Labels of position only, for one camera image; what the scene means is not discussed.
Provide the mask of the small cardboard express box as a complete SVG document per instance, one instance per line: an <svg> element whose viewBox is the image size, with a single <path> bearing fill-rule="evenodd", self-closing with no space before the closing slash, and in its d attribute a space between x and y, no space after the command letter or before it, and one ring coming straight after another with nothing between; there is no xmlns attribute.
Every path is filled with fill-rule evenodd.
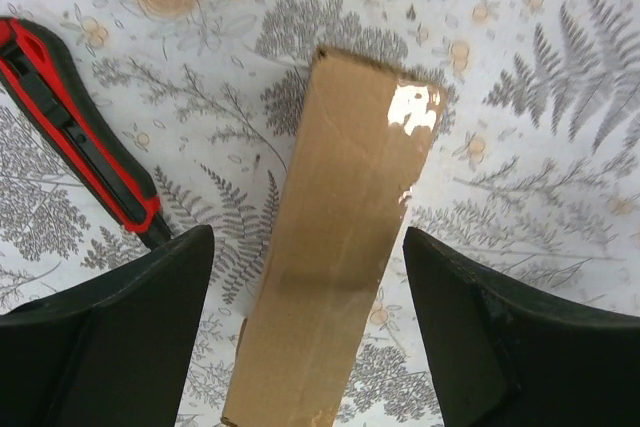
<svg viewBox="0 0 640 427"><path fill-rule="evenodd" d="M401 68L316 49L224 424L333 424L445 103Z"/></svg>

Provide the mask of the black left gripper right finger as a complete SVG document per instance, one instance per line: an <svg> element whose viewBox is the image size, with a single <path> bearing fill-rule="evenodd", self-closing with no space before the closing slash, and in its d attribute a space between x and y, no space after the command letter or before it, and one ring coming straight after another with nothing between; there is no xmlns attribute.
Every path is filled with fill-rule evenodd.
<svg viewBox="0 0 640 427"><path fill-rule="evenodd" d="M531 287L418 228L403 253L447 426L635 426L639 321Z"/></svg>

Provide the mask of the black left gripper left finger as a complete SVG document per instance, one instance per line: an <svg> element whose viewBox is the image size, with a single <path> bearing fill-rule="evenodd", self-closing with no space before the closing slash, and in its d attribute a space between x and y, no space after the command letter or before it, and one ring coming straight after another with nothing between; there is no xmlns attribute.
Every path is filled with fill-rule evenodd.
<svg viewBox="0 0 640 427"><path fill-rule="evenodd" d="M2 315L2 425L174 425L213 257L197 226Z"/></svg>

